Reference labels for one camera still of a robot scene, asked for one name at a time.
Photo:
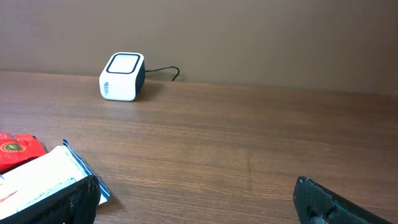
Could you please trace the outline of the yellow snack bag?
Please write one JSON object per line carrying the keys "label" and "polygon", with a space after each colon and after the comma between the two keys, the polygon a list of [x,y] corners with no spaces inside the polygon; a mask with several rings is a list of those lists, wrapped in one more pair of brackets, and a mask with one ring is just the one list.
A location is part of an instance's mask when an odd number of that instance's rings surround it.
{"label": "yellow snack bag", "polygon": [[[61,191],[75,182],[95,175],[83,157],[63,141],[48,154],[33,159],[2,175],[3,186],[10,190],[1,202],[1,220]],[[99,205],[109,201],[111,192],[99,180]]]}

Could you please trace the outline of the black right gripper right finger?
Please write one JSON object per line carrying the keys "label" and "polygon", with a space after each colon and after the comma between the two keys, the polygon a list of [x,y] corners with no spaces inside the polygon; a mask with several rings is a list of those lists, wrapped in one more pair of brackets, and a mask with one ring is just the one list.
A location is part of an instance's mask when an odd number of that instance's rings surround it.
{"label": "black right gripper right finger", "polygon": [[301,224],[391,224],[305,176],[297,179],[293,201]]}

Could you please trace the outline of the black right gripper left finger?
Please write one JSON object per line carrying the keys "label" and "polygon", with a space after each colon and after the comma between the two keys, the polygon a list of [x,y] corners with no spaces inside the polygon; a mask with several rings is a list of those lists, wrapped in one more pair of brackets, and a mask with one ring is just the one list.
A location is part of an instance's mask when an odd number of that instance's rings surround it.
{"label": "black right gripper left finger", "polygon": [[93,224],[100,202],[99,180],[89,175],[1,220],[1,224]]}

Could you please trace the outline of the red snack packet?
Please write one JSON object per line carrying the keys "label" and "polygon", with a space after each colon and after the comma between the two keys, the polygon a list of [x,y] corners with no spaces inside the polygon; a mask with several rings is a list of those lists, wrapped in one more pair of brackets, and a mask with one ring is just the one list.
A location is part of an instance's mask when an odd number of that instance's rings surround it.
{"label": "red snack packet", "polygon": [[47,153],[36,136],[1,131],[1,174]]}

